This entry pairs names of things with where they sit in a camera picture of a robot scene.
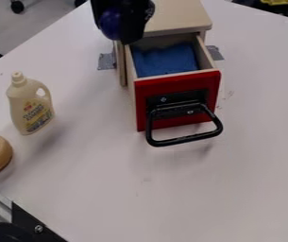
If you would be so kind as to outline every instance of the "wooden drawer box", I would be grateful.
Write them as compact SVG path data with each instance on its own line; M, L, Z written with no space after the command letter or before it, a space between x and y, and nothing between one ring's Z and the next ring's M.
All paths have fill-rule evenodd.
M202 98L205 100L201 101L214 112L221 74L216 69L210 53L200 36L195 33L188 33L150 37L143 38L132 45L145 51L151 48L164 48L177 43L187 42L193 44L200 70L147 78L138 78L131 53L132 46L125 46L127 85L134 104L138 131L145 130L147 112L149 111L149 97L155 99L154 104L158 106L169 101L172 102L172 100L167 100L172 99L172 94L183 94L181 97L185 99L185 93L187 93L188 98L194 99L191 97L191 95L194 95L194 91L202 91ZM196 98L198 98L199 92L195 93ZM184 113L178 117L156 120L153 128L159 129L205 121L210 121L210 118L205 113L187 111L187 114Z

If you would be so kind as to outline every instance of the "white table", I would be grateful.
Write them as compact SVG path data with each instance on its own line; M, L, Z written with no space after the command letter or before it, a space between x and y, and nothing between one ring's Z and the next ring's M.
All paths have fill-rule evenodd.
M0 135L15 150L0 193L69 241L288 241L288 18L204 6L207 44L226 58L221 136L150 147L114 71L96 71L112 45L86 4L0 60ZM46 132L14 129L5 91L15 70L51 90L57 123Z

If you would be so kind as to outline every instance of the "laundry detergent bottle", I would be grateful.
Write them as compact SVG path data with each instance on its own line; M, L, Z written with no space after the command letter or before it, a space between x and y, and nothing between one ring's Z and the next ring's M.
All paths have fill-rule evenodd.
M12 74L7 96L12 122L23 135L40 130L54 118L48 88L37 80L26 78L21 72Z

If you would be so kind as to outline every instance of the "blue fabric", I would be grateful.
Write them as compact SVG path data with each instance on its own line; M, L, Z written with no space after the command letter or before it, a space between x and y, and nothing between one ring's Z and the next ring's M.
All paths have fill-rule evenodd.
M132 47L132 57L138 78L198 70L195 52L190 43L179 43L146 52Z

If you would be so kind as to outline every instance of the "bottle label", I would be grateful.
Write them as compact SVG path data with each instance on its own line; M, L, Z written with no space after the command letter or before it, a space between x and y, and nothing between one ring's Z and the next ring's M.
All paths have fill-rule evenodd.
M47 105L39 99L28 100L24 105L25 130L34 132L47 124L53 117L53 114Z

